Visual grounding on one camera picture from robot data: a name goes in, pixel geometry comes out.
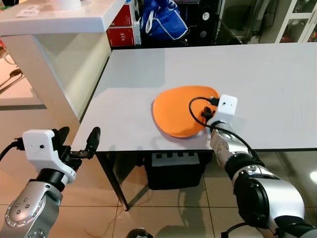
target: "cable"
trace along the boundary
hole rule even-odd
[[[208,101],[209,103],[211,103],[212,105],[214,106],[217,106],[215,105],[216,102],[219,101],[219,99],[216,99],[216,98],[205,98],[205,97],[196,97],[196,98],[193,98],[190,102],[189,102],[189,112],[190,114],[192,115],[192,117],[195,119],[196,122],[198,122],[200,125],[203,125],[205,127],[208,127],[210,129],[216,129],[216,130],[219,130],[219,131],[223,131],[223,132],[226,132],[230,135],[233,135],[234,137],[236,137],[238,140],[240,140],[247,148],[248,150],[251,152],[251,154],[256,157],[257,159],[259,159],[259,156],[258,154],[251,148],[251,146],[244,140],[242,139],[240,136],[238,136],[236,133],[230,131],[230,130],[226,130],[226,129],[222,129],[222,128],[219,128],[219,127],[216,127],[216,126],[213,126],[213,125],[208,125],[206,123],[203,123],[202,121],[200,121],[193,113],[192,111],[192,103],[195,101],[195,100],[198,100],[198,99],[203,99],[203,100],[206,100]]]
[[[2,158],[5,156],[6,153],[8,153],[8,151],[10,149],[12,149],[13,147],[18,146],[18,142],[17,141],[13,141],[11,144],[9,144],[0,154],[0,161],[2,160]]]
[[[221,238],[228,238],[230,232],[232,232],[233,230],[235,230],[239,227],[243,227],[243,226],[248,226],[248,223],[242,222],[242,223],[239,223],[239,224],[236,224],[236,225],[230,227],[226,232],[221,233]]]

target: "orange plate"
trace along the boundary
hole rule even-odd
[[[197,134],[204,127],[198,124],[189,113],[188,104],[195,97],[219,97],[218,93],[206,86],[185,86],[162,92],[154,100],[153,114],[157,125],[166,133],[174,137],[188,137]],[[201,121],[205,107],[215,110],[205,100],[192,103],[194,115]]]

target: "silver robot arm segment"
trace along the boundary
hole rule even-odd
[[[232,180],[240,216],[265,238],[316,238],[317,230],[303,219],[305,208],[297,189],[266,169],[257,154],[234,135],[221,131],[234,133],[231,119],[236,102],[222,95],[207,124],[211,125],[210,146]]]
[[[81,159],[91,159],[97,149],[100,128],[95,127],[85,150],[70,151],[64,146],[68,127],[59,131],[30,130],[19,138],[19,149],[39,175],[31,179],[20,195],[9,205],[0,238],[46,238],[58,217],[59,206],[68,183],[76,178]]]

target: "blue bag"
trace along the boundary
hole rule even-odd
[[[144,0],[141,31],[155,40],[176,40],[188,28],[173,0]]]

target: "table leg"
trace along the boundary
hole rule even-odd
[[[97,153],[96,154],[97,158],[98,158],[98,161],[101,165],[101,167],[103,168],[107,178],[109,179],[110,183],[111,183],[111,186],[115,192],[115,194],[117,195],[123,209],[125,211],[128,211],[129,210],[129,205],[127,203],[127,201],[125,200],[125,197],[123,195],[123,192],[120,188],[120,184],[113,172],[113,168],[112,166],[110,165],[109,161],[108,161],[108,158],[106,157],[105,154],[101,154],[101,153]]]

